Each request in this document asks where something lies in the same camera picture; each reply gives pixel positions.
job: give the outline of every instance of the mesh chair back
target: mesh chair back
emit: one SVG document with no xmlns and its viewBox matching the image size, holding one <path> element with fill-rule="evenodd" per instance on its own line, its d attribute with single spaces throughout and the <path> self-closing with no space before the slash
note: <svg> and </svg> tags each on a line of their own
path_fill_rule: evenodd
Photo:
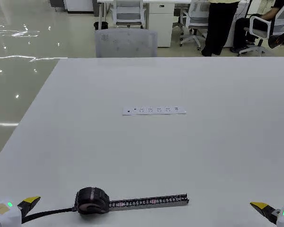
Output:
<svg viewBox="0 0 284 227">
<path fill-rule="evenodd" d="M 210 2 L 206 0 L 192 0 L 188 9 L 190 26 L 208 26 Z"/>
<path fill-rule="evenodd" d="M 271 35 L 282 35 L 284 33 L 284 6 L 277 13 L 272 26 Z"/>
<path fill-rule="evenodd" d="M 113 7 L 115 23 L 143 23 L 143 0 L 114 0 Z"/>
<path fill-rule="evenodd" d="M 150 30 L 98 30 L 95 40 L 97 58 L 157 57 L 157 33 Z"/>
</svg>

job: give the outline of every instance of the power outlet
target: power outlet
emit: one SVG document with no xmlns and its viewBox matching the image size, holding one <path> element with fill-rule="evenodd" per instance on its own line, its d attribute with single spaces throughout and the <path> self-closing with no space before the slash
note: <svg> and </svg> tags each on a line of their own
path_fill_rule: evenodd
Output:
<svg viewBox="0 0 284 227">
<path fill-rule="evenodd" d="M 125 107 L 123 115 L 186 114 L 180 106 L 140 106 Z"/>
</svg>

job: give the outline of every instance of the chair leg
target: chair leg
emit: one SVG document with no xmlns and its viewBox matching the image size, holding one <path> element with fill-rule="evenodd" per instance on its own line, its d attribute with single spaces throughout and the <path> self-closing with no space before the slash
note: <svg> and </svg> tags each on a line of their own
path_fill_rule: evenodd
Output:
<svg viewBox="0 0 284 227">
<path fill-rule="evenodd" d="M 195 40 L 195 42 L 197 43 L 198 48 L 201 48 L 200 41 L 198 40 L 198 38 L 197 38 L 195 35 L 193 36 L 193 39 L 194 39 L 194 40 Z"/>
</svg>

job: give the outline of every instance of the white cabinet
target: white cabinet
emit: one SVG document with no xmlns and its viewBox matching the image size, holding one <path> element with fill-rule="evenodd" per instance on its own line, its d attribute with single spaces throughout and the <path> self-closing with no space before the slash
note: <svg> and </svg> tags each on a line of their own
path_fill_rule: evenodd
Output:
<svg viewBox="0 0 284 227">
<path fill-rule="evenodd" d="M 175 4 L 150 3 L 147 28 L 158 33 L 158 47 L 170 47 Z"/>
<path fill-rule="evenodd" d="M 92 12 L 93 3 L 92 0 L 65 0 L 67 5 L 67 11 L 83 11 L 83 12 Z"/>
</svg>

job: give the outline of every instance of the white office chair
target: white office chair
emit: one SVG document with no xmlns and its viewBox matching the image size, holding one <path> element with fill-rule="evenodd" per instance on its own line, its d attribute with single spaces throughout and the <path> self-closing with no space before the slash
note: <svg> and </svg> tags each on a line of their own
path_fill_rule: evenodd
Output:
<svg viewBox="0 0 284 227">
<path fill-rule="evenodd" d="M 206 0 L 192 0 L 188 12 L 181 9 L 180 23 L 190 30 L 188 36 L 182 35 L 180 37 L 180 46 L 184 43 L 195 41 L 198 46 L 197 50 L 201 49 L 200 40 L 205 40 L 205 38 L 197 35 L 197 31 L 208 27 L 209 5 L 210 3 Z"/>
<path fill-rule="evenodd" d="M 267 24 L 267 31 L 254 29 L 253 24 L 255 20 L 259 20 L 262 23 Z M 260 40 L 258 45 L 248 45 L 248 48 L 240 51 L 238 53 L 238 56 L 241 56 L 242 53 L 247 53 L 250 51 L 257 51 L 259 56 L 262 56 L 262 53 L 270 52 L 262 46 L 262 43 L 264 39 L 269 40 L 272 39 L 274 36 L 278 37 L 284 35 L 284 6 L 279 10 L 273 21 L 263 20 L 255 16 L 250 17 L 250 26 L 244 28 L 244 30 L 249 32 L 251 35 L 259 37 Z"/>
<path fill-rule="evenodd" d="M 113 23 L 115 26 L 141 25 L 145 27 L 145 8 L 143 0 L 114 0 L 110 7 Z"/>
<path fill-rule="evenodd" d="M 183 25 L 181 24 L 181 21 L 180 21 L 181 9 L 188 11 L 189 4 L 185 4 L 185 3 L 176 3 L 175 4 L 174 17 L 178 17 L 178 22 L 174 22 L 172 24 L 172 27 L 173 28 L 179 27 L 181 29 L 181 35 L 184 35 Z"/>
<path fill-rule="evenodd" d="M 97 58 L 157 57 L 157 33 L 115 28 L 95 32 Z"/>
</svg>

